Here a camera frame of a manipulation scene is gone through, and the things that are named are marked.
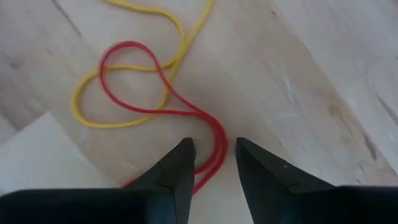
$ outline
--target red string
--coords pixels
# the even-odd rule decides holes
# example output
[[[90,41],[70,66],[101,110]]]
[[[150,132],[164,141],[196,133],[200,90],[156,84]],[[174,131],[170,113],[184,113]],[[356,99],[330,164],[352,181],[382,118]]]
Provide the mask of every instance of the red string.
[[[109,86],[106,82],[106,64],[108,62],[108,59],[110,56],[115,53],[118,50],[125,49],[125,48],[130,48],[130,47],[135,47],[138,49],[141,49],[145,51],[151,59],[155,63],[155,67],[157,69],[157,72],[163,81],[164,85],[166,88],[169,90],[169,92],[175,96],[177,99],[179,99],[183,104],[187,105],[190,109],[193,111],[178,111],[178,110],[148,110],[148,109],[142,109],[138,108],[135,106],[131,106],[119,98],[117,98],[112,91],[109,89]],[[125,109],[135,111],[138,113],[147,113],[147,114],[173,114],[173,115],[180,115],[180,116],[194,116],[199,119],[202,119],[206,121],[210,127],[211,130],[213,131],[214,135],[214,140],[215,140],[215,145],[214,145],[214,150],[213,153],[211,154],[210,158],[200,167],[195,169],[195,174],[201,174],[202,172],[207,171],[210,169],[209,172],[207,172],[202,178],[202,180],[199,181],[199,183],[196,184],[196,186],[193,188],[193,193],[197,193],[220,169],[220,167],[223,165],[226,153],[227,153],[227,148],[228,148],[228,140],[226,137],[226,133],[220,122],[218,122],[217,119],[214,117],[210,116],[208,113],[204,112],[203,110],[199,109],[197,106],[194,104],[190,103],[187,101],[185,98],[180,96],[168,83],[167,79],[165,78],[163,71],[159,65],[159,62],[155,56],[155,54],[145,45],[135,42],[135,41],[124,41],[120,42],[110,49],[108,49],[104,57],[101,59],[100,65],[99,65],[99,77],[101,79],[101,85],[105,91],[105,93],[111,98],[111,100],[118,105],[122,106]],[[127,186],[131,183],[132,181],[126,183],[124,186]]]

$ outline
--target rope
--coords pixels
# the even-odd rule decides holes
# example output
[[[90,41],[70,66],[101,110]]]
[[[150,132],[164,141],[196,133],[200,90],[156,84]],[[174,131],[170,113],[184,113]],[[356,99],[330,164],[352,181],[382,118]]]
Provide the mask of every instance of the rope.
[[[196,23],[196,25],[193,28],[193,31],[191,35],[186,39],[185,34],[182,28],[181,22],[169,11],[165,9],[159,9],[159,8],[154,8],[154,7],[143,7],[143,6],[138,6],[135,4],[128,3],[126,0],[106,0],[108,3],[113,4],[115,6],[119,6],[124,9],[128,9],[131,11],[138,11],[138,12],[145,12],[145,13],[151,13],[151,14],[160,14],[162,16],[167,17],[170,19],[175,26],[178,29],[178,32],[180,33],[180,38],[181,38],[181,46],[180,50],[174,55],[173,59],[167,62],[166,64],[162,65],[162,69],[165,68],[170,68],[171,67],[171,72],[168,77],[168,81],[171,82],[174,78],[175,75],[177,74],[177,71],[182,63],[182,60],[185,58],[185,55],[187,54],[194,38],[197,36],[199,33],[200,29],[202,28],[203,24],[206,21],[206,18],[210,14],[211,7],[213,5],[213,0],[207,0],[205,10],[203,11],[203,14],[201,15],[201,18],[199,21]],[[137,71],[142,71],[142,72],[155,72],[156,69],[154,67],[145,67],[145,66],[140,66],[140,65],[113,65],[107,68],[108,70],[137,70]],[[137,124],[141,124],[151,118],[154,117],[153,114],[148,114],[146,116],[143,116],[137,120],[134,121],[128,121],[128,122],[123,122],[123,123],[96,123],[89,121],[86,119],[81,112],[80,108],[80,99],[81,99],[81,94],[83,93],[83,90],[89,84],[92,79],[97,77],[98,75],[98,70],[95,70],[94,72],[91,72],[84,76],[80,82],[77,84],[75,91],[73,92],[72,95],[72,100],[71,100],[71,108],[73,111],[73,114],[77,120],[79,120],[82,124],[89,126],[91,128],[125,128],[129,126],[134,126]],[[157,109],[162,109],[165,104],[167,103],[167,100],[169,98],[170,92],[168,89],[165,89],[164,95],[162,97],[161,102],[157,105]]]
[[[131,106],[122,100],[120,100],[117,96],[115,96],[112,91],[109,89],[108,83],[106,82],[105,79],[105,73],[106,73],[106,62],[110,58],[112,54],[114,54],[116,51],[125,49],[125,48],[130,48],[130,47],[136,47],[138,49],[141,49],[145,51],[151,59],[155,63],[156,70],[163,81],[164,85],[168,89],[168,91],[175,96],[177,99],[179,99],[183,104],[187,105],[191,110],[193,111],[178,111],[178,110],[148,110],[148,109],[142,109],[138,108],[135,106]],[[197,193],[220,169],[222,166],[226,153],[227,153],[227,148],[228,148],[228,140],[225,134],[225,130],[222,127],[222,125],[215,119],[214,117],[210,116],[208,113],[204,112],[203,110],[199,109],[197,106],[192,104],[191,102],[187,101],[184,97],[180,96],[170,85],[170,83],[167,81],[165,78],[162,68],[159,65],[158,60],[156,59],[156,56],[154,53],[145,45],[135,42],[135,41],[125,41],[125,42],[120,42],[113,47],[111,47],[109,50],[107,50],[104,53],[104,57],[101,60],[100,66],[99,66],[99,78],[101,79],[101,85],[105,91],[105,93],[109,96],[109,98],[115,102],[116,104],[122,106],[123,108],[127,110],[131,110],[134,112],[138,113],[149,113],[149,114],[172,114],[172,115],[180,115],[180,116],[194,116],[196,118],[202,119],[206,121],[214,134],[214,139],[215,139],[215,150],[213,151],[212,155],[210,158],[207,160],[207,162],[202,165],[201,167],[198,167],[195,169],[195,174],[201,174],[202,172],[206,171],[207,169],[210,169],[213,163],[216,161],[215,166],[202,178],[202,180],[199,181],[199,183],[196,184],[196,186],[193,188],[193,193]]]
[[[182,60],[185,58],[190,46],[192,45],[193,40],[199,33],[200,29],[202,28],[203,24],[206,21],[206,18],[210,14],[211,7],[213,5],[213,0],[207,0],[206,2],[206,7],[205,10],[203,11],[203,14],[201,15],[200,20],[195,24],[192,33],[188,36],[188,38],[185,37],[184,30],[182,28],[181,22],[169,11],[166,11],[165,9],[160,9],[160,8],[155,8],[155,7],[143,7],[143,6],[138,6],[135,4],[131,4],[127,2],[127,0],[106,0],[106,2],[121,7],[123,9],[127,9],[130,11],[138,11],[138,12],[144,12],[144,13],[151,13],[151,14],[159,14],[161,16],[165,16],[166,18],[170,19],[175,26],[178,29],[178,32],[180,34],[181,38],[181,45],[180,49],[178,52],[174,55],[174,57],[164,65],[160,65],[158,60],[156,59],[156,56],[154,53],[145,45],[140,44],[138,42],[134,41],[125,41],[116,44],[115,46],[111,47],[109,50],[107,50],[104,54],[103,59],[101,60],[101,63],[99,65],[99,68],[96,69],[94,72],[91,72],[87,75],[85,75],[80,82],[77,84],[75,91],[73,92],[72,95],[72,100],[71,100],[71,108],[73,111],[73,114],[77,120],[79,120],[82,124],[89,126],[91,128],[125,128],[129,126],[134,126],[137,124],[141,124],[151,118],[153,118],[157,114],[174,114],[174,115],[180,115],[180,116],[194,116],[196,118],[202,119],[206,121],[212,131],[213,131],[213,137],[215,140],[214,143],[214,150],[210,156],[210,158],[200,167],[195,168],[195,174],[201,174],[203,172],[206,172],[207,170],[210,170],[205,174],[205,176],[199,181],[199,183],[196,184],[196,186],[193,189],[193,193],[197,193],[220,169],[222,166],[227,149],[228,149],[228,140],[226,137],[226,133],[222,125],[215,119],[214,117],[210,116],[208,113],[204,112],[203,110],[199,109],[197,106],[193,105],[189,101],[187,101],[185,98],[180,96],[170,85],[170,82],[175,78],[177,71],[182,63]],[[106,62],[108,58],[113,54],[115,51],[123,48],[131,48],[131,47],[136,47],[139,48],[143,51],[145,51],[151,59],[154,61],[155,66],[154,67],[145,67],[141,65],[109,65],[106,66]],[[163,70],[170,68],[170,75],[168,78],[165,78],[163,74]],[[142,71],[142,72],[157,72],[162,79],[164,85],[165,85],[165,91],[164,95],[162,97],[162,101],[157,105],[157,109],[155,110],[148,110],[148,109],[142,109],[142,108],[137,108],[135,106],[131,106],[120,99],[118,99],[108,88],[108,84],[106,83],[105,79],[105,73],[108,71],[115,71],[115,70],[137,70],[137,71]],[[80,108],[80,99],[81,95],[84,92],[85,87],[89,82],[91,82],[94,78],[97,76],[100,77],[101,79],[101,86],[103,87],[103,90],[105,93],[110,97],[112,101],[117,103],[119,106],[122,106],[125,109],[135,111],[138,113],[144,113],[146,114],[145,116],[133,120],[133,121],[128,121],[128,122],[123,122],[123,123],[95,123],[92,121],[89,121],[86,119],[81,112]],[[176,98],[178,98],[182,103],[187,105],[191,110],[193,111],[177,111],[177,110],[163,110],[163,107],[167,103],[167,100],[172,94]],[[124,184],[123,186],[129,185],[133,180],[130,180],[128,183]]]

